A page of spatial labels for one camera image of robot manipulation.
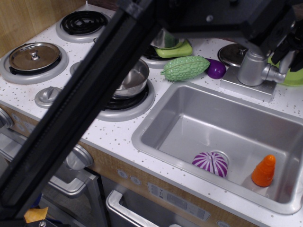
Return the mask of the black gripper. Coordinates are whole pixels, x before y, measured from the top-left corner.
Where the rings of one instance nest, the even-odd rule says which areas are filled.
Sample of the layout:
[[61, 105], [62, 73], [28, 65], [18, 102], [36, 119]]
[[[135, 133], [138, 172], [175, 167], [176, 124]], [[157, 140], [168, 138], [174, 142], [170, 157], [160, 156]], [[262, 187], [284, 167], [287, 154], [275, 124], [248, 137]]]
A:
[[294, 52], [290, 64], [290, 71], [299, 71], [303, 68], [303, 21], [297, 21], [294, 29], [287, 35], [285, 40], [277, 47], [271, 61], [277, 64], [281, 60], [288, 60], [290, 51]]

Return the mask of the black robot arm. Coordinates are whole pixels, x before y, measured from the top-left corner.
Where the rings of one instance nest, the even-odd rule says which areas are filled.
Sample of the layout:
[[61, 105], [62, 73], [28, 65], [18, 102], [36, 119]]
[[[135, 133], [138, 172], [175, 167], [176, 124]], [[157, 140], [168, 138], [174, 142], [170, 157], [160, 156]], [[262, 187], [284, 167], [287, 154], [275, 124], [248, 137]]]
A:
[[24, 214], [158, 32], [223, 38], [268, 56], [291, 32], [296, 0], [119, 0], [109, 25], [0, 179], [0, 223]]

